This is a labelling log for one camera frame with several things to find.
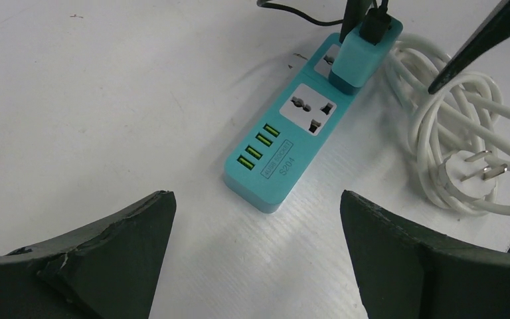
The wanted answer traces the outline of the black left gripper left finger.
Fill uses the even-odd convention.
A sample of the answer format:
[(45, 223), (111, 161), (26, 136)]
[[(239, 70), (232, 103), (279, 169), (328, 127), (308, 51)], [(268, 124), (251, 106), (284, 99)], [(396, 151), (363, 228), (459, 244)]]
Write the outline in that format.
[(0, 318), (147, 318), (176, 210), (156, 191), (0, 256)]

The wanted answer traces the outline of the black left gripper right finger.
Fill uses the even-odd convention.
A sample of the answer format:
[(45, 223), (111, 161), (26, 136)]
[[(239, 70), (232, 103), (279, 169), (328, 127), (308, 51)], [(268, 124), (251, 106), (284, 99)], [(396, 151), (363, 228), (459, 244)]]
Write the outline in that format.
[(369, 318), (510, 318), (510, 253), (466, 243), (354, 191), (340, 216)]

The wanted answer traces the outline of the teal usb charger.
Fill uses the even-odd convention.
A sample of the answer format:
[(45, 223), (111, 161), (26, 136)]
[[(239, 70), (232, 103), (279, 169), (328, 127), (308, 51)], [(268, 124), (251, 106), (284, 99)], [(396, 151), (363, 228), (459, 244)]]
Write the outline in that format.
[(393, 18), (382, 40), (372, 44), (360, 36), (361, 25), (345, 37), (329, 71), (328, 81), (346, 95), (354, 95), (376, 72), (403, 30)]

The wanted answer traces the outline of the teal power strip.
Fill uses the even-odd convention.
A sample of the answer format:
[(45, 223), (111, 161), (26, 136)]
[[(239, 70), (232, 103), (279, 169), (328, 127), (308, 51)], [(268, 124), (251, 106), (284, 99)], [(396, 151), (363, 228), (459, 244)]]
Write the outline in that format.
[(225, 184), (263, 213), (282, 204), (356, 97), (328, 79), (341, 47), (329, 35), (225, 161)]

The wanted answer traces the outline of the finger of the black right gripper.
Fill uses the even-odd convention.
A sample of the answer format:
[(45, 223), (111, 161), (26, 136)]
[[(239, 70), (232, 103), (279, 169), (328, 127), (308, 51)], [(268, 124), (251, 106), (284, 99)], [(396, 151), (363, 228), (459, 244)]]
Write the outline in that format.
[(510, 38), (510, 0), (500, 1), (428, 87), (437, 93), (467, 66)]
[(375, 7), (375, 0), (347, 0), (339, 35), (340, 43), (364, 19), (370, 7)]

